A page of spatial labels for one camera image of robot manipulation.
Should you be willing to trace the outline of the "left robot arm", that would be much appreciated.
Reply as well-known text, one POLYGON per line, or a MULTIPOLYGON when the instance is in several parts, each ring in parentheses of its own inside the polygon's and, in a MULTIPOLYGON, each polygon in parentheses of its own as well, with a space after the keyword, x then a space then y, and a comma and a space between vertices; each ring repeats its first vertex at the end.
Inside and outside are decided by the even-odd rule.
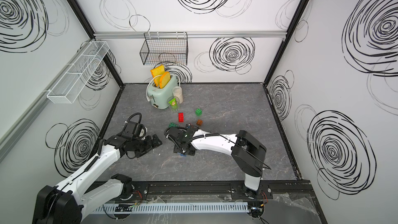
POLYGON ((37 195, 34 224, 79 224, 106 202, 121 198, 129 200, 137 191, 132 179, 116 174, 101 186, 90 186, 112 164, 129 152, 139 158, 162 145, 157 135, 147 135, 140 121, 128 118, 121 132, 101 140, 97 153, 76 172, 54 187, 45 186, 37 195))

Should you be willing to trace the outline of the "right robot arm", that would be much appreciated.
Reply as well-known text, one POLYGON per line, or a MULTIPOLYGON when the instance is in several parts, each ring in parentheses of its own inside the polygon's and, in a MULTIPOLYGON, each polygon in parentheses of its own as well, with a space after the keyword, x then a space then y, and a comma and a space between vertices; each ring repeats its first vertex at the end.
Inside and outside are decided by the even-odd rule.
POLYGON ((174 152, 182 155, 195 155, 198 150, 210 150, 231 156, 244 172, 244 189, 246 194, 257 195, 265 169, 267 149, 254 136, 245 130, 237 134, 220 134, 206 132, 194 125, 186 127, 169 127, 164 136, 174 143, 174 152))

